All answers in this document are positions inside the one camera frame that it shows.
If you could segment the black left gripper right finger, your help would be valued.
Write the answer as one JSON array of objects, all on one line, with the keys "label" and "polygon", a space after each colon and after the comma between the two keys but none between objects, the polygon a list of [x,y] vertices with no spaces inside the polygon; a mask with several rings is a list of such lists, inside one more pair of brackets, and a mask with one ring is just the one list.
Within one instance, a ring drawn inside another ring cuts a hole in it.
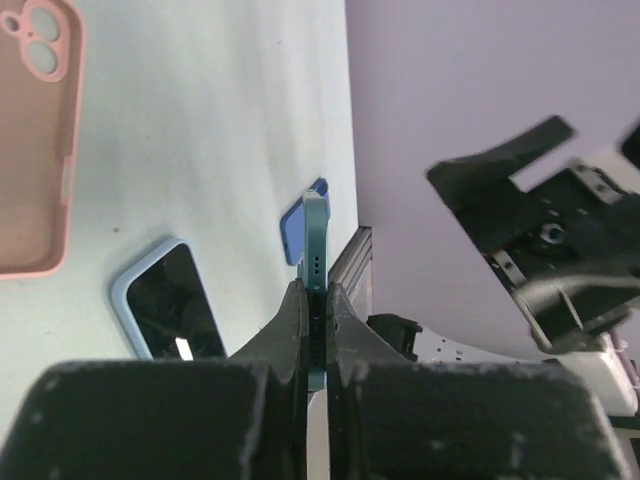
[{"label": "black left gripper right finger", "polygon": [[532,363],[413,363],[327,295],[334,479],[627,479],[597,398]]}]

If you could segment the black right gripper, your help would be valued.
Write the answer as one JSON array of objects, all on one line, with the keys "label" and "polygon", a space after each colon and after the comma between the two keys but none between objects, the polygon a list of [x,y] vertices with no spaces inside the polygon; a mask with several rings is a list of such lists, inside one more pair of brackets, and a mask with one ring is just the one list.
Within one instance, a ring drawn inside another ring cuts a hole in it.
[{"label": "black right gripper", "polygon": [[475,247],[500,250],[491,261],[544,353],[589,348],[639,305],[637,193],[579,164],[528,193],[511,180],[574,134],[553,115],[426,171]]}]

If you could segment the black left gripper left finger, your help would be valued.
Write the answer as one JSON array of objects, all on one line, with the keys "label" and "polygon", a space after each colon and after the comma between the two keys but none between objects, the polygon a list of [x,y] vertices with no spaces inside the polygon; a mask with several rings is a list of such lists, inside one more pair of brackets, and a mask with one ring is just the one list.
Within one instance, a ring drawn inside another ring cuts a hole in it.
[{"label": "black left gripper left finger", "polygon": [[5,479],[303,479],[307,294],[227,359],[75,361],[33,384]]}]

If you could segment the teal-edged black phone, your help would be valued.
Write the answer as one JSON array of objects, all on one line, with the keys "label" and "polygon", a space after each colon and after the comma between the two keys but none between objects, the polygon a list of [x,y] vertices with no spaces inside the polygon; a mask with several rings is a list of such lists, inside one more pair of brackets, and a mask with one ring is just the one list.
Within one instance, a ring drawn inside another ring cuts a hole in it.
[{"label": "teal-edged black phone", "polygon": [[299,274],[307,292],[309,311],[309,377],[310,392],[326,385],[326,297],[328,291],[326,198],[308,190],[303,195],[304,248]]}]

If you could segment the pink phone case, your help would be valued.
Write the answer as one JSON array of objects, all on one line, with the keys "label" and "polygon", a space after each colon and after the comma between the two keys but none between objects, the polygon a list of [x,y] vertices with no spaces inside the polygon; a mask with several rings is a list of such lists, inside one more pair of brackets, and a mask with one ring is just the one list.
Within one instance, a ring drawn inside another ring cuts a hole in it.
[{"label": "pink phone case", "polygon": [[69,244],[85,28],[71,1],[1,4],[1,277],[47,275]]}]

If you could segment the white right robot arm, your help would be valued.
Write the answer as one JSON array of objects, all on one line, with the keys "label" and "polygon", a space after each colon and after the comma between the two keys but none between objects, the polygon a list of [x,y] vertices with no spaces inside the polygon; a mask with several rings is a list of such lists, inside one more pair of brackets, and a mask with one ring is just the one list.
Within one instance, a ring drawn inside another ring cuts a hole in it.
[{"label": "white right robot arm", "polygon": [[639,130],[581,157],[552,114],[437,156],[363,207],[375,306],[421,322],[424,362],[557,363],[639,411]]}]

